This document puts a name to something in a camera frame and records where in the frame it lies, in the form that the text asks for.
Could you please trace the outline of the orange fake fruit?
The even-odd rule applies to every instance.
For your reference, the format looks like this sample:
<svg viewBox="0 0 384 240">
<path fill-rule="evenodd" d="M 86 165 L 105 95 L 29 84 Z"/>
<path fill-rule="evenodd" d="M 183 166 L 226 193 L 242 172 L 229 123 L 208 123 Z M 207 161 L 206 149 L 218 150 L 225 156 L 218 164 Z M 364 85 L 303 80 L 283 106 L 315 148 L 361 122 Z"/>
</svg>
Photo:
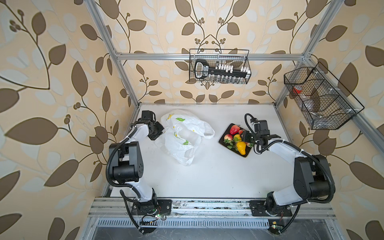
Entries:
<svg viewBox="0 0 384 240">
<path fill-rule="evenodd" d="M 247 144 L 245 142 L 237 142 L 236 143 L 236 149 L 238 150 L 238 152 L 242 156 L 246 155 L 246 147 L 247 147 Z"/>
</svg>

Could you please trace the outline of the red fake apple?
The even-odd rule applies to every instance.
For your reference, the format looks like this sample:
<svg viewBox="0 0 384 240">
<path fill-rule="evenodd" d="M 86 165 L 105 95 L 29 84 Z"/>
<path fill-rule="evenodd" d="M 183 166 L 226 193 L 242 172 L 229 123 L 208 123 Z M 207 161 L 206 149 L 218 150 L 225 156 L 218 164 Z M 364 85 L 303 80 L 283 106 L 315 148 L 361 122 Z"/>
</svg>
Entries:
<svg viewBox="0 0 384 240">
<path fill-rule="evenodd" d="M 224 143 L 229 144 L 233 141 L 233 136 L 231 134 L 227 134 L 224 136 Z"/>
<path fill-rule="evenodd" d="M 241 128 L 237 125 L 232 125 L 231 128 L 230 128 L 230 134 L 231 135 L 236 135 L 239 131 L 241 130 Z"/>
</svg>

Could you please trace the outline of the white plastic bag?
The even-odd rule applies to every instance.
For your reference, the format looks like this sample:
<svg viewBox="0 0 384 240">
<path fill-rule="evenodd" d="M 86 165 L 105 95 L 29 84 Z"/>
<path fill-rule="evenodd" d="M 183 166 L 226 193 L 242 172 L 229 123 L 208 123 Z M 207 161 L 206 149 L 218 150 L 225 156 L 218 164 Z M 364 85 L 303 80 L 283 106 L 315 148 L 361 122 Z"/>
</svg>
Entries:
<svg viewBox="0 0 384 240">
<path fill-rule="evenodd" d="M 202 139 L 212 139 L 215 131 L 205 121 L 184 110 L 172 110 L 160 119 L 163 133 L 156 146 L 183 166 L 190 166 Z"/>
</svg>

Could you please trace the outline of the yellow fake lemon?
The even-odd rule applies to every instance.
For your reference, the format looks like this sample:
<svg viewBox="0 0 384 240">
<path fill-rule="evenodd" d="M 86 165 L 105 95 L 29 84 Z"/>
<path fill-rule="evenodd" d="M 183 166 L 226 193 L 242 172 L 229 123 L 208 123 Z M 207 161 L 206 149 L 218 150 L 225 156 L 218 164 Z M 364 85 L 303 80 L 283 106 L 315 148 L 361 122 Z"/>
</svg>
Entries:
<svg viewBox="0 0 384 240">
<path fill-rule="evenodd" d="M 242 141 L 241 136 L 239 134 L 236 134 L 233 136 L 233 141 L 231 143 L 229 144 L 225 143 L 225 144 L 227 145 L 228 149 L 236 149 L 236 143 L 241 141 Z"/>
</svg>

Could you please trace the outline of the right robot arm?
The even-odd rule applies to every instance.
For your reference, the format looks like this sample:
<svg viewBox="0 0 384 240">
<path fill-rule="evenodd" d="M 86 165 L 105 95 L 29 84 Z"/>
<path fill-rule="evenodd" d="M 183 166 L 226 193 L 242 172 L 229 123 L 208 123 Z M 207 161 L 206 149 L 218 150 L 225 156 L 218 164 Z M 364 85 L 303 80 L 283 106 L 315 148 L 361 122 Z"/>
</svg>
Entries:
<svg viewBox="0 0 384 240">
<path fill-rule="evenodd" d="M 245 123 L 249 129 L 243 132 L 242 138 L 253 146 L 257 155 L 269 151 L 293 166 L 293 183 L 267 194 L 262 207 L 266 214 L 276 216 L 289 206 L 331 202 L 336 186 L 326 157 L 309 154 L 280 136 L 270 134 L 266 120 L 245 114 Z"/>
</svg>

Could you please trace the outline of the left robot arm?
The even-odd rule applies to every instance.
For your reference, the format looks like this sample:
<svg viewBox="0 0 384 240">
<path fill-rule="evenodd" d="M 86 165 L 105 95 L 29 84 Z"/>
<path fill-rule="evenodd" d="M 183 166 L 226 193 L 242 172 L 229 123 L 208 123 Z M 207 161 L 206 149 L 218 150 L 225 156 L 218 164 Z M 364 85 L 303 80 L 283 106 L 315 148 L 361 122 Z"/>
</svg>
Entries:
<svg viewBox="0 0 384 240">
<path fill-rule="evenodd" d="M 159 210 L 155 190 L 141 179 L 144 161 L 139 141 L 145 138 L 154 141 L 163 130 L 154 112 L 143 111 L 142 116 L 131 124 L 128 135 L 109 147 L 106 165 L 108 184 L 119 190 L 125 202 L 133 203 L 145 215 L 153 215 Z"/>
</svg>

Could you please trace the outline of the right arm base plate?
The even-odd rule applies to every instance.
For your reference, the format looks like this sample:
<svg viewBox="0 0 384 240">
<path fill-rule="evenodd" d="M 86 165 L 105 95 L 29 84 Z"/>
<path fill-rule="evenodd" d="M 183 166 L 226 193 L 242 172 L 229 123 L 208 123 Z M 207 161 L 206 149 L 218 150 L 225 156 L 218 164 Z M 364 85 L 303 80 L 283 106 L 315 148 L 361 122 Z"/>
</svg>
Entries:
<svg viewBox="0 0 384 240">
<path fill-rule="evenodd" d="M 252 200 L 249 206 L 253 217 L 292 217 L 289 206 L 278 206 L 266 200 Z"/>
</svg>

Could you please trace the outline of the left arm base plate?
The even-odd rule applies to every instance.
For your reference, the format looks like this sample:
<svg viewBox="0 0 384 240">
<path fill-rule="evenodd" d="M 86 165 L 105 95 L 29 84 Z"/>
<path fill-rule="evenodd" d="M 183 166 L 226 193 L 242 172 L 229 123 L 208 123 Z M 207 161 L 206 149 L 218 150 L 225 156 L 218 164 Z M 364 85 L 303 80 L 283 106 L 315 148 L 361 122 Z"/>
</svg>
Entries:
<svg viewBox="0 0 384 240">
<path fill-rule="evenodd" d="M 133 215 L 160 215 L 168 216 L 172 211 L 172 200 L 160 199 L 156 201 L 148 201 L 143 203 L 133 203 L 132 212 Z"/>
</svg>

